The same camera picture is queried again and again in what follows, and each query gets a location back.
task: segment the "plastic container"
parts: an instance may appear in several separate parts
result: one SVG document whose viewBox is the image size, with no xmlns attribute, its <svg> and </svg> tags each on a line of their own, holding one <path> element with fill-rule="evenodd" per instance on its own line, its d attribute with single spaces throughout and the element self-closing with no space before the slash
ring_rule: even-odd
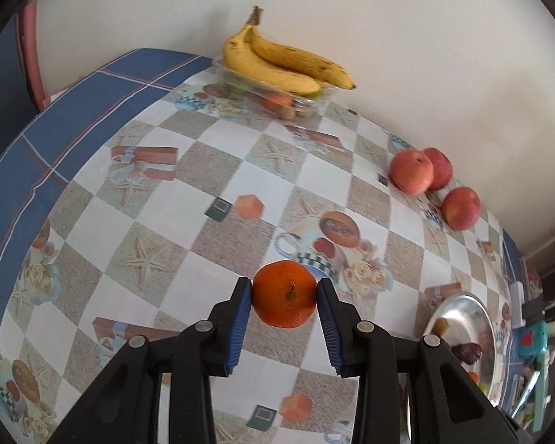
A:
<svg viewBox="0 0 555 444">
<path fill-rule="evenodd" d="M 213 59 L 213 66 L 216 67 L 219 84 L 228 90 L 232 100 L 245 103 L 253 112 L 263 109 L 265 112 L 274 114 L 276 118 L 288 122 L 295 122 L 300 118 L 310 117 L 315 112 L 321 112 L 327 107 L 333 92 L 337 90 L 336 87 L 329 85 L 317 92 L 319 94 L 316 97 L 308 98 L 287 93 L 264 81 L 255 80 L 231 70 L 224 65 L 223 57 Z M 289 97 L 292 104 L 284 105 L 283 101 L 288 99 L 280 96 Z"/>
</svg>

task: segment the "silver screw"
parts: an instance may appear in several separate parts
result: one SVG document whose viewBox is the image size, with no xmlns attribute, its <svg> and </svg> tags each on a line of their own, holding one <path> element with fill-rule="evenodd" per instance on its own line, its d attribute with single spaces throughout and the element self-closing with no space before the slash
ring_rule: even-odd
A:
<svg viewBox="0 0 555 444">
<path fill-rule="evenodd" d="M 368 320 L 362 320 L 357 323 L 357 329 L 368 334 L 374 330 L 374 324 Z"/>
<path fill-rule="evenodd" d="M 212 330 L 212 327 L 213 323 L 211 323 L 209 320 L 200 320 L 195 325 L 195 330 L 198 332 L 207 332 L 209 330 Z"/>
<path fill-rule="evenodd" d="M 133 336 L 129 340 L 129 346 L 135 349 L 142 347 L 144 344 L 146 344 L 146 338 L 144 336 Z"/>
<path fill-rule="evenodd" d="M 424 342 L 425 345 L 430 347 L 438 347 L 442 343 L 440 338 L 434 334 L 427 334 L 426 337 L 424 337 Z"/>
</svg>

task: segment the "banana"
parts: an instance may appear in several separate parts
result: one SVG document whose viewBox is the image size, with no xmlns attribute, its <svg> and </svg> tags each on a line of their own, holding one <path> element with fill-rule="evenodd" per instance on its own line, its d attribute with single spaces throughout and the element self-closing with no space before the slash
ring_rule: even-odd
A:
<svg viewBox="0 0 555 444">
<path fill-rule="evenodd" d="M 264 81 L 288 93 L 306 94 L 320 89 L 313 78 L 279 68 L 255 55 L 247 40 L 252 25 L 248 21 L 240 31 L 225 41 L 224 62 L 228 68 L 247 77 Z"/>
<path fill-rule="evenodd" d="M 248 38 L 253 51 L 274 65 L 326 81 L 339 88 L 356 88 L 352 76 L 341 65 L 308 51 L 265 40 L 259 35 L 257 25 L 252 26 Z"/>
</svg>

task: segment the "pink apple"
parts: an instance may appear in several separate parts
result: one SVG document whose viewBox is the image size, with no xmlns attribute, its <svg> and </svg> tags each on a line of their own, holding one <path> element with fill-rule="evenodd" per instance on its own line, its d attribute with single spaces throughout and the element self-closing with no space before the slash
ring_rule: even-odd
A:
<svg viewBox="0 0 555 444">
<path fill-rule="evenodd" d="M 430 190 L 443 189 L 452 178 L 452 164 L 450 160 L 437 148 L 427 148 L 423 150 L 423 153 L 434 166 L 434 180 L 431 182 Z"/>
<path fill-rule="evenodd" d="M 459 187 L 442 202 L 442 216 L 454 230 L 466 230 L 477 222 L 481 214 L 481 200 L 473 189 Z"/>
<path fill-rule="evenodd" d="M 402 192 L 421 194 L 434 179 L 434 166 L 423 152 L 407 149 L 392 159 L 389 177 Z"/>
</svg>

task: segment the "tablecloth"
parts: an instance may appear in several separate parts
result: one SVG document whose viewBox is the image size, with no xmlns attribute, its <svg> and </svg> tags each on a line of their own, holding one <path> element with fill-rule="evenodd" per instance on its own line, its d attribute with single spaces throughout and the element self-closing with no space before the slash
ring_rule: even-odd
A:
<svg viewBox="0 0 555 444">
<path fill-rule="evenodd" d="M 19 145 L 43 162 L 34 163 L 43 175 L 34 190 L 54 189 L 47 197 L 42 187 L 36 213 L 24 207 L 10 233 L 12 241 L 20 232 L 18 253 L 0 266 L 0 416 L 18 442 L 44 442 L 130 334 L 180 332 L 227 299 L 239 276 L 284 258 L 331 277 L 364 319 L 413 339 L 432 312 L 424 291 L 459 282 L 494 320 L 502 376 L 509 293 L 492 213 L 484 208 L 474 228 L 451 231 L 439 195 L 409 198 L 386 178 L 409 143 L 333 102 L 293 125 L 252 114 L 214 85 L 209 61 L 182 58 L 173 68 L 195 61 L 202 71 L 172 91 L 160 84 L 176 70 L 136 58 L 148 73 L 140 81 L 108 65 L 91 77 L 103 79 L 92 95 L 111 78 L 126 81 L 115 111 L 84 97 L 78 108 L 57 100 L 44 114 L 58 119 L 31 125 L 9 150 Z M 138 107 L 137 93 L 148 95 Z M 73 112 L 88 108 L 83 137 L 54 150 L 62 127 L 86 126 Z M 334 232 L 338 222 L 354 229 L 353 246 Z M 13 369 L 31 381 L 16 402 L 6 385 Z M 347 442 L 356 390 L 357 380 L 330 366 L 316 315 L 284 330 L 253 311 L 239 365 L 212 382 L 216 434 L 219 442 Z M 500 392 L 498 382 L 491 393 Z"/>
</svg>

